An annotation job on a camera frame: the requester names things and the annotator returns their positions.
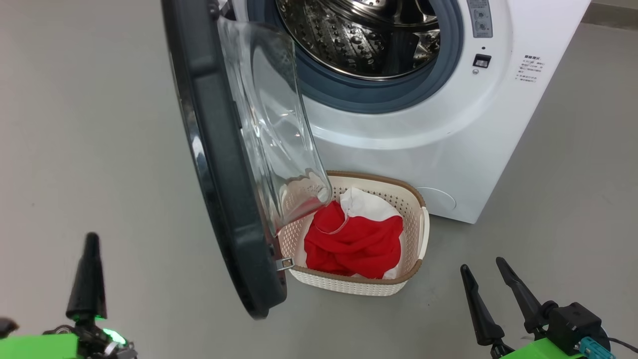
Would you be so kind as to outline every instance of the beige plastic basket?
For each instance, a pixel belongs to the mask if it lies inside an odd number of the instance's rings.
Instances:
[[[419,270],[426,254],[430,222],[423,198],[415,188],[396,179],[336,171],[328,171],[328,176],[332,183],[332,199],[338,201],[339,195],[348,188],[357,187],[385,199],[403,216],[404,243],[398,266],[399,275],[391,280],[353,278],[324,273],[300,265],[293,266],[290,273],[305,284],[335,292],[367,296],[388,296],[397,293]],[[307,216],[281,230],[279,244],[284,257],[294,258],[297,255],[300,241],[304,240],[305,229],[312,220],[313,216]]]

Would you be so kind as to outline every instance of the label sticker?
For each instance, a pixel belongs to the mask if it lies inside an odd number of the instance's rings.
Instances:
[[[535,83],[544,67],[545,63],[540,56],[525,55],[516,71],[516,81]]]

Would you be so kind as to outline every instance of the washing machine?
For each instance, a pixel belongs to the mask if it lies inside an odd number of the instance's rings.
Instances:
[[[162,0],[199,184],[247,311],[285,300],[294,262],[278,233],[332,199],[327,169],[403,180],[430,213],[476,222],[588,3]]]
[[[406,181],[430,213],[475,223],[589,1],[234,5],[295,38],[326,168]]]

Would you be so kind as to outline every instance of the laundry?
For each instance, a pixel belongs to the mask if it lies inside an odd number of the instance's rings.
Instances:
[[[310,269],[370,279],[396,277],[403,218],[384,199],[350,188],[315,213],[304,239]]]

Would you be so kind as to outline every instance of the open door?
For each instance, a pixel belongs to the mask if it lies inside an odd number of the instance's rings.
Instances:
[[[265,318],[286,299],[284,270],[293,264],[277,233],[332,197],[297,89],[293,40],[225,19],[216,0],[162,0],[162,8],[219,249],[246,310]]]

